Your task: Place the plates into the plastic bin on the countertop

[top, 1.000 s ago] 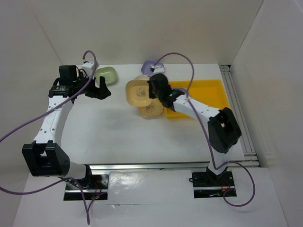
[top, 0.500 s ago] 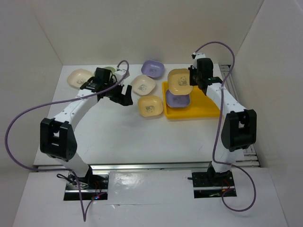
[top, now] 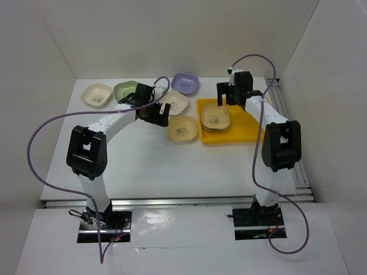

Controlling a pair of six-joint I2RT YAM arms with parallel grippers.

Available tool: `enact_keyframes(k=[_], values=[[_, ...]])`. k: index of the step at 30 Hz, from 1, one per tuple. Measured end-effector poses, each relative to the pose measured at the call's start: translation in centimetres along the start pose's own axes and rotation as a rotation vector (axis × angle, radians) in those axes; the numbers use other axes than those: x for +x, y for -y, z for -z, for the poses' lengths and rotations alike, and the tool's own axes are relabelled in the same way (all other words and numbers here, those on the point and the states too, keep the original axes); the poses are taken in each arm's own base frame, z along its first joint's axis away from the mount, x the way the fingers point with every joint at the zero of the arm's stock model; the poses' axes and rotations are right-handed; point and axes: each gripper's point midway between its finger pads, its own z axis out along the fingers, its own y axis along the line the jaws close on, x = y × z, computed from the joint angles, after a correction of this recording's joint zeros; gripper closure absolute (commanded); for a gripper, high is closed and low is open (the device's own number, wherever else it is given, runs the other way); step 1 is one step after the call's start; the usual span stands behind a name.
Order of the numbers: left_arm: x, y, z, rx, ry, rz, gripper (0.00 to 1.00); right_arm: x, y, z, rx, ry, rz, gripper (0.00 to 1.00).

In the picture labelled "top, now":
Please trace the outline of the yellow panda plate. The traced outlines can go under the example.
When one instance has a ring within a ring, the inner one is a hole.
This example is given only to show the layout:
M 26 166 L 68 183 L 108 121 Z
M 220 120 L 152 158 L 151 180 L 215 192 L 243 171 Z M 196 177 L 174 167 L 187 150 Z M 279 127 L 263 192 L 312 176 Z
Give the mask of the yellow panda plate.
M 174 142 L 188 142 L 198 134 L 197 123 L 191 116 L 174 116 L 169 119 L 168 137 Z
M 210 131 L 226 130 L 231 123 L 230 111 L 214 103 L 204 104 L 200 112 L 201 125 Z

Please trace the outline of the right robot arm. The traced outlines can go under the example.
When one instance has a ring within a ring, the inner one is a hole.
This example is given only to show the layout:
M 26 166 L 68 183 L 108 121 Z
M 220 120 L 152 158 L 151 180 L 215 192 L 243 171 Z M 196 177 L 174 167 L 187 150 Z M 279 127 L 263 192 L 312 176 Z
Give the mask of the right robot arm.
M 264 131 L 261 159 L 268 168 L 267 179 L 265 184 L 257 184 L 259 190 L 253 197 L 250 211 L 252 222 L 262 225 L 276 215 L 284 177 L 301 159 L 300 124 L 286 119 L 263 93 L 253 89 L 250 72 L 229 68 L 228 73 L 229 81 L 217 84 L 218 105 L 241 107 Z

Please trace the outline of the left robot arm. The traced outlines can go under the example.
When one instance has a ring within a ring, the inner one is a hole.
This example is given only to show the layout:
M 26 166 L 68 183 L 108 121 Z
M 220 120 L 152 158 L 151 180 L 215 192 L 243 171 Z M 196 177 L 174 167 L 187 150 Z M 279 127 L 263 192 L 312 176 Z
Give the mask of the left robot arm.
M 103 178 L 108 142 L 138 119 L 167 127 L 170 105 L 159 102 L 166 93 L 166 88 L 139 83 L 135 92 L 118 101 L 112 113 L 86 127 L 77 125 L 71 132 L 66 162 L 80 180 L 83 192 L 89 195 L 87 214 L 101 229 L 108 228 L 114 219 Z

